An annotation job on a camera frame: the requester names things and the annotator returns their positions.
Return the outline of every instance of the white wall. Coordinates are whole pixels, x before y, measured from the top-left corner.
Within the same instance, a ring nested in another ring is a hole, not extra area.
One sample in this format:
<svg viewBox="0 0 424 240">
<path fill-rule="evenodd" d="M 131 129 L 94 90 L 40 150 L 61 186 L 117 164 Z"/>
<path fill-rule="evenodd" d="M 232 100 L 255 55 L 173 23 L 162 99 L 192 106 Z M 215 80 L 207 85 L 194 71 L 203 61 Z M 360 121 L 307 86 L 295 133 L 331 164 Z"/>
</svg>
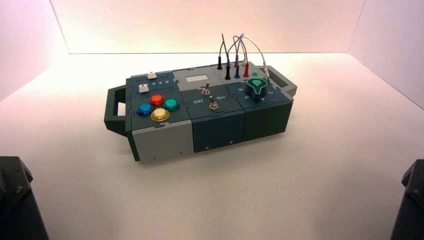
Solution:
<svg viewBox="0 0 424 240">
<path fill-rule="evenodd" d="M 349 53 L 424 108 L 423 44 L 423 0 L 367 0 Z"/>
<path fill-rule="evenodd" d="M 0 0 L 0 101 L 67 53 L 49 0 Z"/>
<path fill-rule="evenodd" d="M 221 32 L 244 32 L 265 52 L 347 52 L 364 0 L 52 3 L 71 53 L 217 52 Z"/>
</svg>

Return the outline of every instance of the dark green handle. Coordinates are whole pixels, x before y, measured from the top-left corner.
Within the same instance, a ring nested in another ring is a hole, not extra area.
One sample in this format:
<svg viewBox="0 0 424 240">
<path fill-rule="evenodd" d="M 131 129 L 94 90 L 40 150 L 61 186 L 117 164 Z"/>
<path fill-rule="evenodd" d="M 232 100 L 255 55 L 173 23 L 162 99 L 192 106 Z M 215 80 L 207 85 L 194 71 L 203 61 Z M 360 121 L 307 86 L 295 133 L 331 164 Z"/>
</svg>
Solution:
<svg viewBox="0 0 424 240">
<path fill-rule="evenodd" d="M 112 132 L 126 136 L 125 120 L 127 116 L 118 116 L 118 103 L 125 103 L 126 85 L 111 88 L 107 91 L 104 124 Z"/>
</svg>

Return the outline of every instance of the electronic control box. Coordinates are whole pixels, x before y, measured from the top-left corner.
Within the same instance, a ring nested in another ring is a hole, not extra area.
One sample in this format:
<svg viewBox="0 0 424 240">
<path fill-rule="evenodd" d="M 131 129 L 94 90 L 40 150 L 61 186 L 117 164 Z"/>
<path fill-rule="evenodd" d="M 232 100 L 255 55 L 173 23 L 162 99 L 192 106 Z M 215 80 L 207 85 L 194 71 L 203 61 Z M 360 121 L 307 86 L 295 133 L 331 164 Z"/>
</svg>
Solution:
<svg viewBox="0 0 424 240">
<path fill-rule="evenodd" d="M 231 62 L 229 77 L 226 67 L 126 79 L 107 93 L 106 128 L 127 137 L 142 164 L 283 133 L 297 86 L 271 66 L 269 78 L 251 62 L 238 62 L 238 70 Z M 118 115 L 118 103 L 125 103 L 125 115 Z"/>
</svg>

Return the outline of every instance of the yellow push button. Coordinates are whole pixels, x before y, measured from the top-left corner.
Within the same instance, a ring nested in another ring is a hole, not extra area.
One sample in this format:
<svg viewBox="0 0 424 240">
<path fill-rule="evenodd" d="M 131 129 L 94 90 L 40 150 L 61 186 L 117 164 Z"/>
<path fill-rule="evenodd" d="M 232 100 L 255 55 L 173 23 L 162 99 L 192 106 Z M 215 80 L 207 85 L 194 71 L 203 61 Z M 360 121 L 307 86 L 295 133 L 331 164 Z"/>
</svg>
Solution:
<svg viewBox="0 0 424 240">
<path fill-rule="evenodd" d="M 170 112 L 163 108 L 156 108 L 150 115 L 155 122 L 163 122 L 170 117 Z"/>
</svg>

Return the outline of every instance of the red push button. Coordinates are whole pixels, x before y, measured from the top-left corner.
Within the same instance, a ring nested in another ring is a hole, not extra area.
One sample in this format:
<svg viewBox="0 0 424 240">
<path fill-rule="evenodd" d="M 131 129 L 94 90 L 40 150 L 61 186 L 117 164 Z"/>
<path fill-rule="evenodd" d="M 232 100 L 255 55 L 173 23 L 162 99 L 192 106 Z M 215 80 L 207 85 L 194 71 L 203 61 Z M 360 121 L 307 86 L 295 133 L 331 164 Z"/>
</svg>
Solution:
<svg viewBox="0 0 424 240">
<path fill-rule="evenodd" d="M 150 98 L 150 103 L 155 107 L 160 107 L 164 104 L 165 99 L 161 95 L 153 95 Z"/>
</svg>

